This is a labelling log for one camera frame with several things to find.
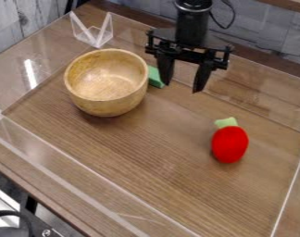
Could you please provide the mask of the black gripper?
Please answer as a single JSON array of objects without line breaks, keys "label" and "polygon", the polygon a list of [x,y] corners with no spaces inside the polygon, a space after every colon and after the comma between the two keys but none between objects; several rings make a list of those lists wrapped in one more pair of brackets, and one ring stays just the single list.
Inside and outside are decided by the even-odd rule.
[{"label": "black gripper", "polygon": [[146,32],[146,36],[144,53],[158,59],[158,72],[164,85],[170,84],[174,76],[175,60],[192,64],[202,62],[195,73],[191,90],[194,93],[200,92],[207,84],[211,71],[227,69],[234,46],[210,33],[198,45],[180,44],[175,40],[175,28],[155,28]]}]

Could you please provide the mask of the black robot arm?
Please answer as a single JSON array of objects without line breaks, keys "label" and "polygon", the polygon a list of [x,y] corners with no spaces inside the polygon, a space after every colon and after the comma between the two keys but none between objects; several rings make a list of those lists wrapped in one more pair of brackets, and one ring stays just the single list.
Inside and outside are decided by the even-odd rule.
[{"label": "black robot arm", "polygon": [[232,17],[222,25],[212,16],[212,0],[174,0],[176,19],[172,28],[155,28],[147,35],[144,52],[158,62],[158,74],[164,85],[174,76],[175,61],[198,66],[191,92],[202,92],[214,70],[227,69],[234,47],[208,34],[208,20],[226,30],[234,23],[237,12],[228,0],[220,0],[230,8]]}]

